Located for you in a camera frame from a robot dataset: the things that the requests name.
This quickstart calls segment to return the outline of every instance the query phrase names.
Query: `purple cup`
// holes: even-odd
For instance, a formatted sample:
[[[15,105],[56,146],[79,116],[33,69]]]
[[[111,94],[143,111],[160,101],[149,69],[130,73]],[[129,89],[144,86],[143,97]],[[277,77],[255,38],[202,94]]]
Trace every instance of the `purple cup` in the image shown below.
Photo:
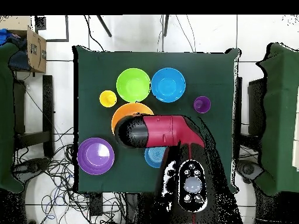
[[[102,138],[89,138],[80,144],[77,161],[80,168],[91,175],[107,172],[114,163],[111,145]]]
[[[199,96],[195,99],[193,107],[198,113],[206,113],[211,108],[211,101],[208,97]]]

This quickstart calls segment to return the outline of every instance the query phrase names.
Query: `white tile floor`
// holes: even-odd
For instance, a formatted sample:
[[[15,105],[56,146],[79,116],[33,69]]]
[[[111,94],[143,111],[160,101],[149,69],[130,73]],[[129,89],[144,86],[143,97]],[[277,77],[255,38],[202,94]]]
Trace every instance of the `white tile floor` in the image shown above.
[[[47,30],[40,31],[45,39],[65,39],[65,17],[46,16]],[[238,47],[242,51],[239,63],[239,76],[243,77],[242,88],[242,122],[248,123],[248,97],[247,86],[249,81],[262,78],[263,72],[255,65],[265,56],[266,46],[270,42],[283,42],[292,47],[299,48],[299,22],[291,15],[189,15],[192,25],[195,46],[198,52],[225,52],[229,48]],[[90,16],[90,28],[93,38],[101,43],[108,51],[157,51],[158,36],[161,32],[160,15],[123,15],[103,16],[112,33],[108,37],[96,16]],[[192,31],[186,15],[178,15],[192,47],[194,41]],[[47,75],[53,76],[54,83],[54,119],[56,131],[60,134],[73,127],[73,54],[72,45],[81,45],[91,50],[100,51],[99,45],[88,34],[84,16],[68,16],[69,42],[47,43]],[[158,51],[162,50],[160,39]],[[164,39],[165,52],[191,52],[189,43],[184,36],[175,15],[170,15],[167,37]],[[18,79],[23,79],[28,73],[18,72]],[[27,91],[35,102],[42,106],[42,74],[32,74],[25,80]],[[26,95],[26,131],[35,132],[42,130],[42,113]],[[248,126],[242,126],[242,132],[247,133]],[[73,130],[62,138],[64,144],[73,143]],[[43,146],[30,147],[30,152],[25,158],[43,157]],[[244,223],[252,224],[255,216],[255,195],[252,185],[244,184],[236,174],[236,185],[239,192],[235,194],[239,205],[240,214]],[[50,195],[55,188],[53,181],[45,174],[31,180],[26,194],[26,210],[28,219],[35,219],[40,223],[45,214],[42,211],[42,198]],[[105,198],[112,198],[113,194],[105,194]],[[44,224],[57,224],[67,210],[67,205],[56,205],[55,219],[47,219]],[[69,210],[60,224],[88,224],[80,212]]]

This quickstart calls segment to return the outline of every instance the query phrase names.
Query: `floor tile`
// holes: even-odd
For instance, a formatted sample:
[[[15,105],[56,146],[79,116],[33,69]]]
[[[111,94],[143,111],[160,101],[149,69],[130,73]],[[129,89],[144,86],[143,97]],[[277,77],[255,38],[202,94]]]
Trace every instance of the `floor tile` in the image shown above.
[[[25,93],[25,131],[26,133],[43,131],[43,74],[17,72],[16,78],[25,82],[27,93]]]
[[[241,111],[241,122],[244,124],[249,123],[249,112],[248,112],[248,85],[249,82],[261,79],[264,77],[262,69],[260,69],[254,62],[240,62],[238,65],[238,76],[242,77],[242,111]],[[247,126],[241,126],[241,132],[246,131]]]
[[[240,61],[261,61],[269,43],[279,42],[299,49],[299,19],[296,15],[238,15]]]
[[[64,133],[74,126],[74,66],[73,62],[47,61],[46,75],[53,76],[54,132]],[[17,79],[25,79],[26,132],[43,130],[43,74],[18,72]]]
[[[55,20],[47,20],[47,25],[48,22],[56,23]],[[65,23],[58,22],[57,25],[65,26]],[[69,42],[47,42],[47,60],[73,60],[72,46],[88,47],[88,28],[83,15],[69,15],[68,30]]]
[[[254,224],[255,222],[255,207],[239,207],[239,212],[243,224]]]
[[[102,16],[112,37],[110,38],[96,16],[91,16],[92,37],[108,51],[162,51],[160,15]],[[225,52],[236,43],[236,15],[189,15],[198,52]],[[182,28],[193,49],[192,30],[186,15],[178,15]],[[90,40],[90,49],[100,51],[99,45]],[[191,52],[179,22],[170,15],[167,36],[164,37],[165,52]]]
[[[50,207],[43,206],[46,213],[49,213]],[[88,210],[82,210],[83,214],[89,219]],[[27,220],[35,220],[37,224],[40,224],[46,217],[41,205],[26,205]],[[89,224],[83,217],[81,212],[76,209],[69,208],[68,206],[53,206],[52,210],[48,214],[48,218],[43,224]]]
[[[91,36],[107,51],[156,51],[161,31],[160,15],[104,15],[101,16],[112,37],[105,32],[99,19],[90,16]],[[101,47],[90,38],[90,49]]]
[[[73,69],[73,62],[47,62],[47,74],[53,76],[54,123],[55,132],[58,133],[64,133],[74,126]]]
[[[188,15],[188,18],[193,29],[197,52],[224,53],[236,47],[236,15]],[[169,17],[168,32],[164,38],[164,51],[192,52],[184,35],[185,33],[194,50],[193,34],[187,16],[178,15],[178,19],[175,15]]]

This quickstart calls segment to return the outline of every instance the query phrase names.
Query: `blue plate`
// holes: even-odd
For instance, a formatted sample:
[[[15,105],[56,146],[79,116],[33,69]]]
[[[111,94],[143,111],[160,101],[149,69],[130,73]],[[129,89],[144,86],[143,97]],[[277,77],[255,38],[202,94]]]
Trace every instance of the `blue plate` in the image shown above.
[[[166,148],[167,147],[146,148],[144,157],[147,164],[156,169],[160,168]]]
[[[152,77],[151,88],[153,95],[162,102],[175,102],[185,92],[186,82],[182,73],[177,69],[164,68]]]

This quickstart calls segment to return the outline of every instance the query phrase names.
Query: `table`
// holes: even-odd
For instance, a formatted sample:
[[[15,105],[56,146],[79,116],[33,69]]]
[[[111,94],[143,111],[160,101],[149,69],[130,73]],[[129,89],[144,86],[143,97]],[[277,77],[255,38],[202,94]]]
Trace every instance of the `table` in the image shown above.
[[[144,149],[127,149],[118,145],[111,131],[114,112],[126,102],[117,95],[116,105],[105,108],[99,103],[99,95],[104,90],[117,93],[117,77],[127,68],[140,68],[152,78],[164,67],[175,68],[183,74],[186,79],[184,95],[173,103],[163,103],[150,93],[142,103],[154,114],[186,115],[197,123],[199,113],[194,111],[193,101],[201,95],[209,97],[211,110],[201,118],[213,134],[228,184],[234,192],[231,185],[232,108],[237,49],[226,54],[93,52],[76,46],[73,52],[74,106],[78,105],[78,115],[75,114],[74,119],[74,151],[87,138],[101,137],[115,152],[114,165],[105,174],[92,176],[78,168],[79,192],[142,193],[155,190],[158,169],[146,164]]]

